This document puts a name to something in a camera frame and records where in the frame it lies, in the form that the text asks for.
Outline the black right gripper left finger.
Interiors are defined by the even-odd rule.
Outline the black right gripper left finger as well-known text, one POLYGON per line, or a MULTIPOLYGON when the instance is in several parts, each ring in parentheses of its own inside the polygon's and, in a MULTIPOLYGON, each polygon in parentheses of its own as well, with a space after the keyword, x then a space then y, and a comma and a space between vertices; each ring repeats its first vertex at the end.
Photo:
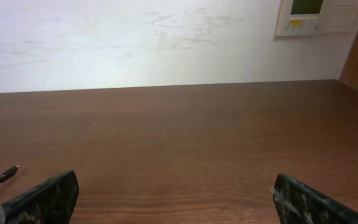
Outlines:
POLYGON ((68 170, 4 203, 0 223, 68 224, 79 195, 76 174, 68 170))

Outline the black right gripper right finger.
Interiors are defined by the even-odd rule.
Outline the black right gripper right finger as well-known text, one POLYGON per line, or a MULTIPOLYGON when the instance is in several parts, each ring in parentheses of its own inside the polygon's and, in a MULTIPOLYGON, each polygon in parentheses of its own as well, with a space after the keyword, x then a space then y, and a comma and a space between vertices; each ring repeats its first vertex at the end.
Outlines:
POLYGON ((358 224, 358 212, 287 174, 278 174, 273 202, 284 224, 358 224))

